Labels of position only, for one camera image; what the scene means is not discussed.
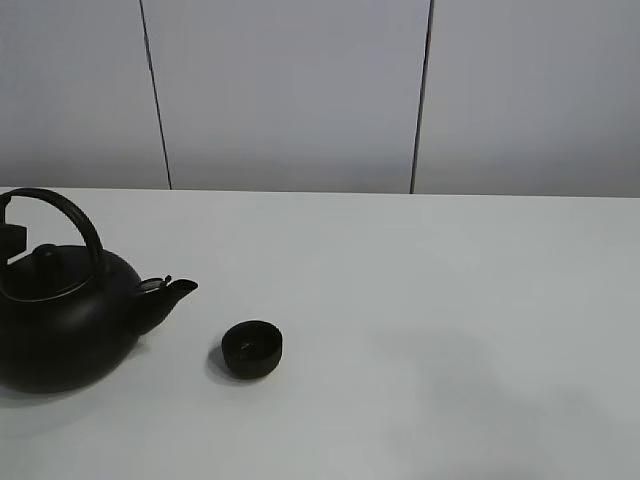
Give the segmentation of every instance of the cast iron teapot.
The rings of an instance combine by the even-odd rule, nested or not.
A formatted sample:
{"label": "cast iron teapot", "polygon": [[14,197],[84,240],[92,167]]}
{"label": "cast iron teapot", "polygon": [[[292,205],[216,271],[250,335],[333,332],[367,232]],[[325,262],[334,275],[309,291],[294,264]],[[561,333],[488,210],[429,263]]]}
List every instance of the cast iron teapot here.
{"label": "cast iron teapot", "polygon": [[[82,234],[84,246],[27,249],[27,229],[9,225],[12,197],[42,200]],[[87,216],[62,195],[20,188],[0,195],[0,384],[31,393],[59,392],[113,370],[138,337],[162,322],[198,287],[171,277],[140,281],[122,258],[102,248]]]}

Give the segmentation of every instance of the table surface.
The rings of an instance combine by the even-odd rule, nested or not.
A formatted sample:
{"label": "table surface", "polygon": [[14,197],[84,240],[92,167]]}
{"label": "table surface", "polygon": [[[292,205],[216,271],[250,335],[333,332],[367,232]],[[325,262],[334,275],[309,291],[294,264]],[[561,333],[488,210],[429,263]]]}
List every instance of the table surface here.
{"label": "table surface", "polygon": [[[640,200],[60,191],[200,288],[97,384],[1,390],[3,480],[640,478]],[[253,318],[282,362],[235,382],[209,352]]]}

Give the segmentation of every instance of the small cup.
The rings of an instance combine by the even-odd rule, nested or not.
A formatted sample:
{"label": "small cup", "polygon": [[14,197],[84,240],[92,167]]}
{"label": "small cup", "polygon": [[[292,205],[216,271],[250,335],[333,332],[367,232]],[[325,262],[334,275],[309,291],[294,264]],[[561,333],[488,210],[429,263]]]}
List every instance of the small cup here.
{"label": "small cup", "polygon": [[252,380],[271,373],[282,358],[282,333],[275,325],[249,320],[222,337],[222,356],[236,377]]}

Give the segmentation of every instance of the teapot spout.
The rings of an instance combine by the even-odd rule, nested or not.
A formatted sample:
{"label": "teapot spout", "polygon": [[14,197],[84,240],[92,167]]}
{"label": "teapot spout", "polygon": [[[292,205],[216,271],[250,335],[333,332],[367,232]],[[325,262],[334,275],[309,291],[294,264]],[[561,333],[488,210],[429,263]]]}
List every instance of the teapot spout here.
{"label": "teapot spout", "polygon": [[[129,318],[129,326],[136,335],[144,335],[160,325],[180,300],[198,288],[198,284],[191,280],[171,282],[171,277],[158,280],[144,281],[138,287],[140,293],[134,299]],[[152,285],[154,282],[155,288],[147,290],[145,285]]]}

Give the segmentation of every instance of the teapot lid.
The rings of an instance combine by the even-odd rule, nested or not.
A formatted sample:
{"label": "teapot lid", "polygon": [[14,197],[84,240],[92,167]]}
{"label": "teapot lid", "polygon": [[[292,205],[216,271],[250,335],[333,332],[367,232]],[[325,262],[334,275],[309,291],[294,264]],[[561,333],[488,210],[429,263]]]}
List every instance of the teapot lid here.
{"label": "teapot lid", "polygon": [[[27,230],[5,222],[12,197],[29,197],[53,205],[78,228],[85,246],[44,244],[11,264],[26,250]],[[0,195],[0,294],[16,301],[37,302],[66,295],[106,272],[100,237],[89,218],[69,199],[50,190],[20,188]]]}

